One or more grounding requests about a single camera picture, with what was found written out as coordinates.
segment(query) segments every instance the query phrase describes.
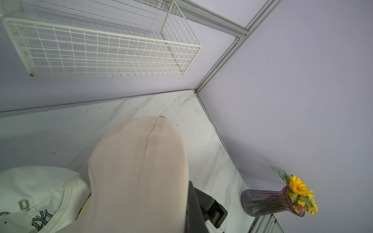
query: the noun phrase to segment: wire mesh shelf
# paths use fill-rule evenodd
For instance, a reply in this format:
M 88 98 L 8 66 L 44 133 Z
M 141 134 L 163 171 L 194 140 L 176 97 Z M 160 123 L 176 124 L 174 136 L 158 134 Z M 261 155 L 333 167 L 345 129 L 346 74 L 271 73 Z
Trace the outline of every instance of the wire mesh shelf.
M 201 45 L 174 0 L 4 0 L 31 76 L 184 74 Z

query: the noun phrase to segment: ny logo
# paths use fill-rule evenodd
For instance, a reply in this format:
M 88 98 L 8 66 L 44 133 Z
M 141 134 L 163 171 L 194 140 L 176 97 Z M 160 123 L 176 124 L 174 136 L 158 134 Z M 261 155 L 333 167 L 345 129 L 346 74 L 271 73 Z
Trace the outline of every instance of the ny logo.
M 49 220 L 53 217 L 50 213 L 48 213 L 47 210 L 40 211 L 40 216 L 36 215 L 35 218 L 32 218 L 32 223 L 34 227 L 40 231 L 48 222 Z

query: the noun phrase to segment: purple glass vase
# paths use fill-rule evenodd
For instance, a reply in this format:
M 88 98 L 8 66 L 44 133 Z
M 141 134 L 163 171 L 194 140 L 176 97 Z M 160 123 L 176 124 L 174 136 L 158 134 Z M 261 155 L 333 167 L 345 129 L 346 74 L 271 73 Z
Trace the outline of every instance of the purple glass vase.
M 295 211 L 287 192 L 287 186 L 281 191 L 266 191 L 247 189 L 241 194 L 241 204 L 244 211 L 253 217 L 290 211 L 303 217 L 304 210 Z

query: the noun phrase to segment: white marble tile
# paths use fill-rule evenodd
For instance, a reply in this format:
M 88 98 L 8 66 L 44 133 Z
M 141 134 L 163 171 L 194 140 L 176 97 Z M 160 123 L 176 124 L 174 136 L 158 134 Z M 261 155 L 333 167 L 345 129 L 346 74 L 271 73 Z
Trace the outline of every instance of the white marble tile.
M 184 136 L 193 185 L 228 210 L 222 230 L 247 233 L 254 218 L 239 201 L 247 186 L 191 90 L 0 118 L 0 171 L 22 165 L 67 167 L 88 181 L 88 159 L 106 133 L 129 119 L 159 115 Z

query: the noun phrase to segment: yellow flower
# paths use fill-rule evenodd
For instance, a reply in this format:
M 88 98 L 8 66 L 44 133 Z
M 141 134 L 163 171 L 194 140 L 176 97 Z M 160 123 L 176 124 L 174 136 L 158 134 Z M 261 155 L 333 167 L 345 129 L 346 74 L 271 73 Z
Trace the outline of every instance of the yellow flower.
M 290 176 L 289 185 L 294 193 L 302 196 L 308 196 L 309 191 L 307 190 L 307 185 L 303 184 L 301 179 L 297 180 L 297 176 Z
M 312 190 L 308 192 L 308 196 L 310 196 L 310 197 L 312 197 L 312 198 L 313 198 L 313 197 L 316 197 L 316 195 L 312 192 Z
M 310 195 L 309 195 L 308 198 L 310 199 L 310 202 L 311 202 L 311 204 L 313 205 L 314 210 L 315 210 L 316 212 L 318 212 L 319 209 L 317 208 L 317 205 L 316 205 L 316 203 L 315 203 L 315 199 L 313 199 L 314 196 L 316 196 L 316 195 L 314 195 L 313 192 L 312 192 L 312 190 L 311 190 L 311 191 L 310 191 Z
M 316 212 L 313 209 L 308 210 L 308 215 L 316 215 Z
M 290 200 L 293 198 L 293 196 L 295 195 L 295 193 L 293 193 L 291 190 L 287 189 L 288 191 L 288 195 L 289 195 L 289 198 Z
M 307 209 L 307 205 L 302 198 L 299 198 L 298 205 L 301 205 L 301 206 L 303 206 L 303 208 Z

